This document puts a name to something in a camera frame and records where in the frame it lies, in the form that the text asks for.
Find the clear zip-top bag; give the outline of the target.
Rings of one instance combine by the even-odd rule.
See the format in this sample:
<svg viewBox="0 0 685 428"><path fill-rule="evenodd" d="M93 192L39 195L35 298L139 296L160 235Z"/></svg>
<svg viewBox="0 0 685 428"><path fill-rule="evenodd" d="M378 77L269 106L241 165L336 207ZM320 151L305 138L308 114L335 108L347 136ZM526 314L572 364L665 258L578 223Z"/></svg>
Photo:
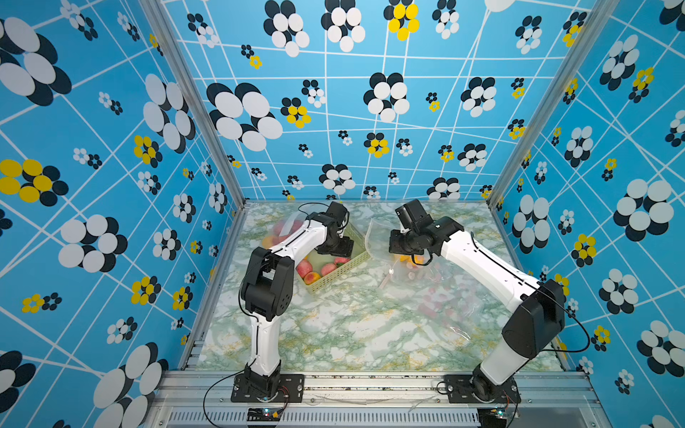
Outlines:
<svg viewBox="0 0 685 428"><path fill-rule="evenodd" d="M262 248L270 249L283 244L306 223L307 214L302 208L295 207L286 214L278 214L267 226L267 235L260 243Z"/></svg>

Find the pale green plastic basket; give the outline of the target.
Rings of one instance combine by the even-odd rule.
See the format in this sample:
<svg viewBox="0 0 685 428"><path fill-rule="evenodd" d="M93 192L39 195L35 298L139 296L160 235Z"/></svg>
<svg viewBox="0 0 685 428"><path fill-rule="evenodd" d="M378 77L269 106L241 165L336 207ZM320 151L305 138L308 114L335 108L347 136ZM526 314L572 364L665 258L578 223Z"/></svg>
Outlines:
<svg viewBox="0 0 685 428"><path fill-rule="evenodd" d="M305 276L305 278L300 278L296 271L295 279L304 285L310 294L316 294L330 288L339 279L350 274L353 269L360 267L370 259L370 254L365 245L365 238L356 226L348 226L344 230L344 236L350 237L354 242L350 257L321 255L316 251L311 251L305 257L305 260L311 263L313 271L308 276ZM337 270L327 276L321 276L321 268L328 263L335 263Z"/></svg>

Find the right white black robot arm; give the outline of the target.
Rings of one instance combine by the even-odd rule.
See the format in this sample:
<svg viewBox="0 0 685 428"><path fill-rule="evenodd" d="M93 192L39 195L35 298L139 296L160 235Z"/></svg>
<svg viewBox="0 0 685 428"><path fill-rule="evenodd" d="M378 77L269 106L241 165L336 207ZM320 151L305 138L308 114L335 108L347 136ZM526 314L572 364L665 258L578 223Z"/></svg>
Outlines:
<svg viewBox="0 0 685 428"><path fill-rule="evenodd" d="M390 233L390 253L442 257L478 280L511 313L502 339L474 369L470 381L476 399L494 401L503 385L545 351L565 327L563 286L554 280L542 283L508 264L456 220L433 219L418 200L401 205L395 213L401 228Z"/></svg>

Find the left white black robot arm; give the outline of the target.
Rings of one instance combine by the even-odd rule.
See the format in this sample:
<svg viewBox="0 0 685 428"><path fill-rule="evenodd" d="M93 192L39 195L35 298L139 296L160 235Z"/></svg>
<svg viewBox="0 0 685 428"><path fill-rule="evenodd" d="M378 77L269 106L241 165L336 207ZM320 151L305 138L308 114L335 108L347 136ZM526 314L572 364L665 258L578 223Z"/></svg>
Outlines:
<svg viewBox="0 0 685 428"><path fill-rule="evenodd" d="M296 267L315 251L348 258L354 242L344 234L349 212L331 202L323 212L305 215L303 224L269 249L253 250L241 283L239 308L251 319L251 356L245 365L247 385L260 398L278 393L282 361L278 351L281 317L294 296Z"/></svg>

